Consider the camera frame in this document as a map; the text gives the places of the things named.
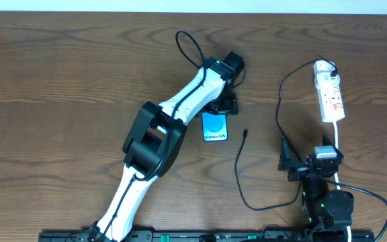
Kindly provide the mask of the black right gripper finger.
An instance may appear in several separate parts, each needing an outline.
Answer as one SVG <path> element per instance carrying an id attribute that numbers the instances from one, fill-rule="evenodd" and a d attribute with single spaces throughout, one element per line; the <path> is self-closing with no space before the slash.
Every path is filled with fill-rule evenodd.
<path id="1" fill-rule="evenodd" d="M 322 145 L 335 147 L 334 143 L 330 140 L 330 138 L 326 134 L 322 135 Z"/>
<path id="2" fill-rule="evenodd" d="M 292 157 L 286 138 L 282 137 L 281 141 L 281 153 L 279 157 L 278 171 L 287 171 L 292 164 Z"/>

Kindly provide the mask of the blue screen Galaxy smartphone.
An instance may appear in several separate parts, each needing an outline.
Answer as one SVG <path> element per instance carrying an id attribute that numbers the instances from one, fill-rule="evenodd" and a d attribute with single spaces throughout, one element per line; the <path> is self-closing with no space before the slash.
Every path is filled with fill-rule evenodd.
<path id="1" fill-rule="evenodd" d="M 202 114 L 203 140 L 205 142 L 218 142 L 228 140 L 228 127 L 226 116 L 223 114 Z"/>

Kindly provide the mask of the white power strip socket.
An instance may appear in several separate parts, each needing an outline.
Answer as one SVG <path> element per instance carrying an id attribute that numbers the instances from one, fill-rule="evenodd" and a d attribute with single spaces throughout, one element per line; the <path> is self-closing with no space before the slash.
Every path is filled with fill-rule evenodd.
<path id="1" fill-rule="evenodd" d="M 332 62 L 318 60 L 313 65 L 314 85 L 318 93 L 319 108 L 323 122 L 334 123 L 345 117 L 341 78 Z"/>

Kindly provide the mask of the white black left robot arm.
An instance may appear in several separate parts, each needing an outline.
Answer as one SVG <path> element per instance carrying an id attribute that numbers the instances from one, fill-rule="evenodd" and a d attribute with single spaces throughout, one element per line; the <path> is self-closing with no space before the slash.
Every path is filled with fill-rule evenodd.
<path id="1" fill-rule="evenodd" d="M 179 93 L 158 105 L 146 102 L 139 109 L 122 147 L 122 180 L 105 215 L 91 225 L 88 241 L 122 241 L 128 235 L 148 189 L 176 160 L 188 123 L 200 113 L 238 113 L 231 90 L 244 69 L 243 58 L 235 52 L 222 60 L 212 56 Z"/>

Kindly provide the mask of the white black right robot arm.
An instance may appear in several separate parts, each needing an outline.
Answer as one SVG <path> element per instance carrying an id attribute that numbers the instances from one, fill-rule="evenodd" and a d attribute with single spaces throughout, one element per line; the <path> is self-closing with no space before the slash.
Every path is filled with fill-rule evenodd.
<path id="1" fill-rule="evenodd" d="M 322 145 L 314 148 L 314 153 L 305 162 L 292 160 L 290 148 L 282 139 L 281 155 L 277 169 L 288 173 L 288 181 L 299 181 L 304 192 L 302 208 L 308 216 L 308 225 L 304 234 L 312 241 L 325 231 L 347 232 L 352 224 L 354 208 L 352 193 L 343 190 L 330 190 L 326 178 L 333 177 L 339 170 L 343 154 L 331 142 L 328 136 L 322 137 Z"/>

